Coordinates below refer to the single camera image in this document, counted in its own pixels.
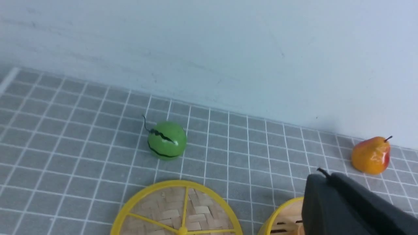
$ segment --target grid pattern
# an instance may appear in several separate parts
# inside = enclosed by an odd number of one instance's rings
[[[148,125],[171,120],[188,136],[183,156],[151,156]],[[359,139],[200,107],[134,90],[21,70],[0,94],[0,234],[108,234],[136,192],[169,179],[221,195],[244,234],[302,196],[317,167],[342,172],[418,216],[418,154],[392,147],[381,175],[353,169]]]

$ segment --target black object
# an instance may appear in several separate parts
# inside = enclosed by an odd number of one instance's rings
[[[342,173],[308,176],[302,207],[306,235],[418,235],[418,219]]]

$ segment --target toy fruit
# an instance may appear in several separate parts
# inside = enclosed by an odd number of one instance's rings
[[[354,146],[351,155],[354,168],[372,175],[382,173],[389,165],[390,138],[374,137]]]
[[[173,122],[160,122],[151,130],[144,128],[149,132],[148,146],[152,153],[163,160],[173,160],[181,155],[186,148],[186,132],[183,128]]]

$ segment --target woven bamboo bottom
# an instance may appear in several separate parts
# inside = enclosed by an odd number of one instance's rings
[[[185,187],[169,187],[155,191],[140,200],[130,213],[144,216],[178,230],[183,217],[185,190]],[[193,188],[188,189],[186,227],[188,231],[233,229],[231,221],[222,207],[207,194]],[[174,233],[130,216],[125,219],[120,234],[173,235]],[[203,234],[230,235],[231,233]]]

